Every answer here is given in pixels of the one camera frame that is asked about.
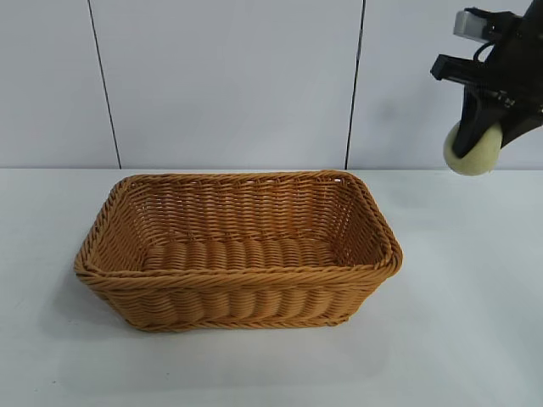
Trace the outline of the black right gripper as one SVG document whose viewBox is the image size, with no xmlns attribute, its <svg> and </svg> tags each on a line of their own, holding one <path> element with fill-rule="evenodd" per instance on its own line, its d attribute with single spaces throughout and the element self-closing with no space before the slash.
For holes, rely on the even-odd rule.
<svg viewBox="0 0 543 407">
<path fill-rule="evenodd" d="M 542 127 L 542 2 L 533 1 L 522 16 L 465 8 L 456 13 L 453 32 L 482 46 L 471 59 L 439 55 L 431 75 L 485 90 L 463 91 L 454 154 L 465 157 L 500 120 L 502 148 Z M 535 109 L 509 109 L 504 114 L 502 102 L 491 93 Z"/>
</svg>

